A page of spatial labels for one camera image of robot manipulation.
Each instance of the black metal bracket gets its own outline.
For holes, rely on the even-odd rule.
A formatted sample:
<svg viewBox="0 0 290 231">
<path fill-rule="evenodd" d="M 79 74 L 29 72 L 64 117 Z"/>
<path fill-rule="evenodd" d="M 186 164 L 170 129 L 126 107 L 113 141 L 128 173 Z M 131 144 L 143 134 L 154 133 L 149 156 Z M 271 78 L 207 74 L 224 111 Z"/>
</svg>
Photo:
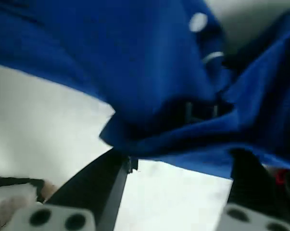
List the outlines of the black metal bracket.
<svg viewBox="0 0 290 231">
<path fill-rule="evenodd" d="M 276 185 L 275 179 L 248 150 L 233 149 L 233 184 L 228 198 L 235 203 L 290 224 L 290 199 L 285 189 Z"/>
<path fill-rule="evenodd" d="M 115 226 L 126 178 L 138 160 L 111 149 L 72 177 L 46 203 L 90 210 L 97 231 Z"/>
</svg>

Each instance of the white circle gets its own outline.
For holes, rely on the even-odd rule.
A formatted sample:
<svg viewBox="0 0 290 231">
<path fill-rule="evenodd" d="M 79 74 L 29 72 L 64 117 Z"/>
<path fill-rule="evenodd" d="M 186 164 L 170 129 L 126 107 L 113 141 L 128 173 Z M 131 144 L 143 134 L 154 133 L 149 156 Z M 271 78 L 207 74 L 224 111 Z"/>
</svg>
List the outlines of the white circle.
<svg viewBox="0 0 290 231">
<path fill-rule="evenodd" d="M 189 22 L 189 29 L 192 32 L 202 31 L 208 23 L 208 16 L 204 13 L 195 13 Z"/>
</svg>

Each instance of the red object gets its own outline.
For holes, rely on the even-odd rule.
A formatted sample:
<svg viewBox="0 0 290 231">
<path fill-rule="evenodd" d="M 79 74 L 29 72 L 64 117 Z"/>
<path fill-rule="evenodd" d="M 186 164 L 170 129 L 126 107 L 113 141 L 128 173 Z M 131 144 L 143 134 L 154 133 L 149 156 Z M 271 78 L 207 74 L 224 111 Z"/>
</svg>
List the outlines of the red object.
<svg viewBox="0 0 290 231">
<path fill-rule="evenodd" d="M 281 169 L 275 175 L 275 181 L 277 185 L 283 185 L 285 183 L 285 175 L 288 169 Z"/>
</svg>

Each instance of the blue cloth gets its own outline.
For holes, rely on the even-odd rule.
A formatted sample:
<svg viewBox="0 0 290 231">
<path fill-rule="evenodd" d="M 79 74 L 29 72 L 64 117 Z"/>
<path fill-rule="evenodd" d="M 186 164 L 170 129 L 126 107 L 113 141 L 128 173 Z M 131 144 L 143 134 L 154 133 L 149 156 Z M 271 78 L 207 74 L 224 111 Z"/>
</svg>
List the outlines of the blue cloth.
<svg viewBox="0 0 290 231">
<path fill-rule="evenodd" d="M 223 41 L 201 0 L 0 0 L 0 64 L 109 103 L 115 149 L 225 178 L 238 147 L 290 168 L 290 11 L 205 61 Z"/>
</svg>

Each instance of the black dot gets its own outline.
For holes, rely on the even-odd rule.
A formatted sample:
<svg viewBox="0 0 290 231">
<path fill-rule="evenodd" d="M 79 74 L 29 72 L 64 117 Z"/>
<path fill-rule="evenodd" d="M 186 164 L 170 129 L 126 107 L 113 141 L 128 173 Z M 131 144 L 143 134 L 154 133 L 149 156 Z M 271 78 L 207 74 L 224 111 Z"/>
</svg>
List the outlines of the black dot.
<svg viewBox="0 0 290 231">
<path fill-rule="evenodd" d="M 287 227 L 277 223 L 269 223 L 266 229 L 270 231 L 289 231 Z"/>
<path fill-rule="evenodd" d="M 81 214 L 74 214 L 69 217 L 65 223 L 65 227 L 69 231 L 75 231 L 83 228 L 86 223 L 86 218 Z"/>
<path fill-rule="evenodd" d="M 29 220 L 32 226 L 41 226 L 47 223 L 50 219 L 51 212 L 48 209 L 41 209 L 35 212 Z"/>
<path fill-rule="evenodd" d="M 239 221 L 250 222 L 250 219 L 248 218 L 248 216 L 244 212 L 242 212 L 238 209 L 232 208 L 232 209 L 227 211 L 227 214 L 229 216 L 231 216 L 232 218 L 237 219 Z"/>
</svg>

